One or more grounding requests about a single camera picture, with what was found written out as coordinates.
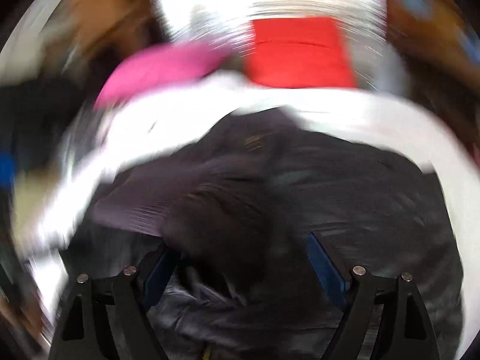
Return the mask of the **dark navy padded jacket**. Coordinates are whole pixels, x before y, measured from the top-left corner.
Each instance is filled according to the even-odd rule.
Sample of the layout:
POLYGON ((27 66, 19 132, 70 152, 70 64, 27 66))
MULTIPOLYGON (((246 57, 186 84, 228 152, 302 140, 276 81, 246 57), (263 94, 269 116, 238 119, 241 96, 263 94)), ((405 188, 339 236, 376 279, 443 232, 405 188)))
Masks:
POLYGON ((171 359, 318 359, 341 314, 308 261, 312 232, 371 274, 412 274, 440 358, 455 357, 463 270, 437 175, 279 109, 225 116, 101 184, 61 256, 99 279, 181 250, 148 314, 171 359))

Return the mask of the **red pillow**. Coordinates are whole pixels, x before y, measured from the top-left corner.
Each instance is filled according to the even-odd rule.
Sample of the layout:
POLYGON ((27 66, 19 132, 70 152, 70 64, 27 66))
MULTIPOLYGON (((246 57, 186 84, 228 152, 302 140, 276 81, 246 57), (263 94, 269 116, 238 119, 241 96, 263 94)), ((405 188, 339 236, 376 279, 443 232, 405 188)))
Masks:
POLYGON ((347 41, 332 17, 256 19, 245 73, 271 88, 354 88, 347 41))

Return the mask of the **pink pillow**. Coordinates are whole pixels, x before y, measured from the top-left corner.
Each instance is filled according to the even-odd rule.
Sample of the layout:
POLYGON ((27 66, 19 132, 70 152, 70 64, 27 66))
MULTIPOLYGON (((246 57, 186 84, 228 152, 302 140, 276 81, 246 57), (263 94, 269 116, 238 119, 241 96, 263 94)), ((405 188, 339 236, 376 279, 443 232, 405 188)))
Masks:
POLYGON ((94 107, 104 109, 151 89, 199 80, 216 71, 231 54, 204 41, 164 43, 126 58, 107 78, 94 107))

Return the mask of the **blue cloth item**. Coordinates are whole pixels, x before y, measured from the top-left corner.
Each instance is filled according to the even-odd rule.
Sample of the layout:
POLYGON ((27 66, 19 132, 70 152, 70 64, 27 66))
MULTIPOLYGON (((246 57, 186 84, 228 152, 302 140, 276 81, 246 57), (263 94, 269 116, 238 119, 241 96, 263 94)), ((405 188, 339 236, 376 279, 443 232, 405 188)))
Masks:
POLYGON ((0 154, 0 188, 11 189, 16 178, 16 162, 5 152, 0 154))

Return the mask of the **white pink embossed bedspread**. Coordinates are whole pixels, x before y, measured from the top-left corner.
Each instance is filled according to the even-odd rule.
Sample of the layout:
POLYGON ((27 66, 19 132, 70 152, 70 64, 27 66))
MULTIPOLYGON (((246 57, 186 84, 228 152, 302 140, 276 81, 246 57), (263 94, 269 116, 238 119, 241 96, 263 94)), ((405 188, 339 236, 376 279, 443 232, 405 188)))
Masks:
POLYGON ((402 97, 357 89, 265 88, 220 72, 197 84, 136 96, 103 124, 105 141, 76 170, 33 203, 34 217, 19 237, 33 257, 32 274, 49 321, 55 320, 66 271, 58 248, 67 244, 102 180, 129 165, 197 141, 227 114, 284 107, 312 131, 394 150, 439 177, 463 265, 463 328, 458 355, 479 332, 479 169, 450 129, 402 97))

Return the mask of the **pile of black clothes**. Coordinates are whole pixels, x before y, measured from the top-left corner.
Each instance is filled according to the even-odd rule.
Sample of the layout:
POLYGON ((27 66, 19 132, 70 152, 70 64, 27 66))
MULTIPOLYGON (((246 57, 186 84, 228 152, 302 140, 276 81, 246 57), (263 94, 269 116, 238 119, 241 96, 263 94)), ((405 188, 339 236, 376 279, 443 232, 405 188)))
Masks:
POLYGON ((66 77, 43 77, 1 87, 1 152, 20 173, 61 168, 60 145, 91 92, 66 77))

